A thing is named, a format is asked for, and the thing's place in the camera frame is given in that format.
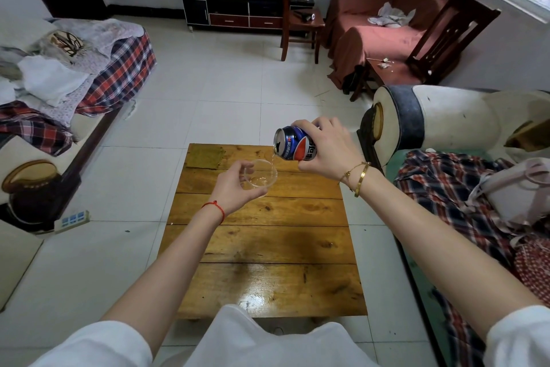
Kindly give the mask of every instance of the gold bracelet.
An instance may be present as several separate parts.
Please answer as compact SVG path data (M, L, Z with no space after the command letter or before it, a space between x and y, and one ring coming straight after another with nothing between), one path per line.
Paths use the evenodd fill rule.
M351 174L351 172L356 168L358 168L359 166L362 166L363 164L366 164L366 163L364 161L361 161L357 166L355 166L354 168L346 172L342 177L340 177L340 182L344 179L344 177L347 178L347 181L349 182L349 175Z
M367 162L365 168L363 169L363 172L361 173L361 177L359 178L359 182L357 183L357 187L355 188L355 197L359 197L359 190L361 190L361 183L363 183L363 179L365 178L365 174L370 165L371 163Z

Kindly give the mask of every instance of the pepsi can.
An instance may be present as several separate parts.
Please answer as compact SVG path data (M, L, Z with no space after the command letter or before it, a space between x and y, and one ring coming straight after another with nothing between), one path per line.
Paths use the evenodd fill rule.
M279 128L273 138L273 152L285 160L312 160L317 148L311 137L298 127Z

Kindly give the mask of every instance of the plaid blanket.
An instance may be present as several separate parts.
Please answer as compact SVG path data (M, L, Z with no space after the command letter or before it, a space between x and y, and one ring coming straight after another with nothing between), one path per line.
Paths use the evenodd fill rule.
M413 150L407 155L394 184L512 272L512 237L495 225L498 217L491 204L480 197L474 213L462 211L463 203L482 174L511 166L505 160L491 162L465 154ZM460 366L483 366L485 344L481 338L438 290L434 289L433 294L447 321L453 362Z
M76 113L92 117L122 107L137 94L156 64L146 32L141 37L117 41L111 62L94 79ZM67 127L21 101L0 107L0 133L19 135L52 156L64 153L72 145L72 133Z

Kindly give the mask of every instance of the coffee table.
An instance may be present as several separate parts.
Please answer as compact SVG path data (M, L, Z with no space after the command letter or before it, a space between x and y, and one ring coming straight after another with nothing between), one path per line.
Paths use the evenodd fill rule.
M159 253L207 202L235 160L272 146L190 144ZM276 157L265 197L229 215L208 245L178 318L213 318L225 304L253 317L366 315L340 187Z

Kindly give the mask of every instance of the hand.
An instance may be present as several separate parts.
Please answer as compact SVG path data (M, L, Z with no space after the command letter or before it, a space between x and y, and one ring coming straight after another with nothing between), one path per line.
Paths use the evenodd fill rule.
M208 202L217 201L217 204L224 210L225 216L228 216L230 213L241 209L251 200L265 195L267 188L244 190L240 185L244 180L244 169L253 166L249 161L237 160L234 162L226 172L218 176L218 181Z
M313 122L301 119L292 125L302 128L317 147L313 160L298 163L302 171L340 180L347 171L365 161L338 118L319 117Z

